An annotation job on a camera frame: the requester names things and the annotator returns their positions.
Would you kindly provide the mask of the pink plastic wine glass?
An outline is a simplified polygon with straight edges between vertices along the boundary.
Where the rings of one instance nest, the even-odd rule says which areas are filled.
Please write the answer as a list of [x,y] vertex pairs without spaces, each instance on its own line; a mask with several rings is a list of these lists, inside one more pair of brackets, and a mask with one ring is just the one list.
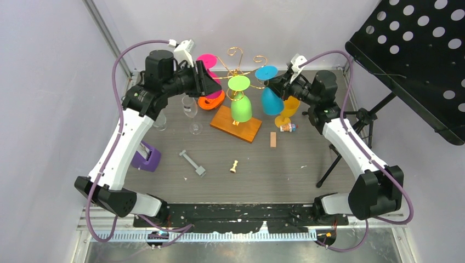
[[[217,57],[213,54],[205,53],[205,54],[198,56],[197,60],[202,61],[207,70],[208,75],[211,76],[218,84],[221,84],[220,80],[216,79],[217,75],[211,71],[211,68],[214,67],[218,62]],[[217,97],[220,96],[220,94],[221,94],[221,91],[217,91],[211,95],[207,95],[206,99],[216,99]]]

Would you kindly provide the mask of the clear stemmed wine glass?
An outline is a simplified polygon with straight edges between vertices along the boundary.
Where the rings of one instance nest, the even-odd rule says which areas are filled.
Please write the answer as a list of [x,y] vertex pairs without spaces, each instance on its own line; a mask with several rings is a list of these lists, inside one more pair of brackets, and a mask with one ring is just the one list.
[[187,117],[191,119],[191,124],[189,126],[190,133],[198,135],[202,132],[202,124],[195,121],[195,117],[198,113],[197,102],[194,98],[185,95],[182,98],[183,112]]

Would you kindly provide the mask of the blue plastic wine glass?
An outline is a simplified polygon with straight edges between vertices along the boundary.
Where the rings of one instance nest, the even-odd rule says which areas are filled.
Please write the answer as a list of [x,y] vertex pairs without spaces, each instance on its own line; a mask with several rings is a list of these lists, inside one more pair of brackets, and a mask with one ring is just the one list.
[[264,113],[270,116],[278,115],[284,109],[281,98],[268,87],[268,81],[274,78],[277,73],[278,69],[275,66],[263,66],[255,72],[256,79],[263,81],[265,85],[260,99]]

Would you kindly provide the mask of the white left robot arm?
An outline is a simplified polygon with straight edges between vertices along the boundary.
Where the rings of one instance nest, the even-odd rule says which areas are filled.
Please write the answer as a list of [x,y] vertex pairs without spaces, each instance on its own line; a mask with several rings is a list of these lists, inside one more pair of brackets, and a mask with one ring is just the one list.
[[219,91],[221,86],[202,60],[190,62],[168,50],[151,51],[140,77],[121,102],[123,120],[104,153],[88,176],[76,179],[74,187],[91,203],[119,217],[142,214],[161,227],[168,220],[163,200],[123,187],[129,165],[169,98],[182,94],[199,98]]

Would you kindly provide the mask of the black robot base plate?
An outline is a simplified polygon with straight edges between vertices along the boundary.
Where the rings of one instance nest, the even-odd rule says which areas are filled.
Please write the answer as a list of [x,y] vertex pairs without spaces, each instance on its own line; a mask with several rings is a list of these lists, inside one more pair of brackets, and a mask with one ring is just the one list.
[[343,215],[317,215],[310,204],[301,203],[172,203],[147,220],[135,218],[133,226],[181,228],[192,225],[194,233],[256,233],[266,224],[270,233],[303,233],[313,226],[346,226]]

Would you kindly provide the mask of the yellow plastic wine glass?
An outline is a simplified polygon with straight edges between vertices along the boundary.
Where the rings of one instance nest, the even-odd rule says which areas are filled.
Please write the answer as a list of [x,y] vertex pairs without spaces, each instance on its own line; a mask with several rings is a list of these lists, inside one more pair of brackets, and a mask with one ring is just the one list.
[[287,100],[283,102],[284,109],[275,118],[275,125],[279,128],[284,124],[290,123],[290,118],[297,112],[300,101],[292,96],[289,96]]

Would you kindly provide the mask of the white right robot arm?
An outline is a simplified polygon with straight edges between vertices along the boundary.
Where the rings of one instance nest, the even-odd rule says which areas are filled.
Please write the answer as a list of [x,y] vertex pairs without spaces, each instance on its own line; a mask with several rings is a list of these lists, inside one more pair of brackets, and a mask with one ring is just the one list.
[[333,72],[319,71],[309,82],[303,76],[292,79],[287,71],[264,83],[282,99],[291,96],[309,105],[307,116],[311,124],[331,143],[354,175],[350,192],[315,198],[313,218],[318,224],[327,225],[335,214],[365,220],[401,208],[404,173],[397,165],[389,166],[377,157],[353,129],[335,102],[338,85]]

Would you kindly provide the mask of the green plastic wine glass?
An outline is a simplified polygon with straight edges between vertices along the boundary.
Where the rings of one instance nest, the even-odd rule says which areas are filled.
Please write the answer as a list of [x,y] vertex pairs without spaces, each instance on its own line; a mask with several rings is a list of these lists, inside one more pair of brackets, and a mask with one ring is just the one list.
[[244,123],[252,118],[252,104],[245,95],[250,86],[250,79],[246,76],[236,75],[228,80],[227,97],[231,100],[231,116],[235,125]]

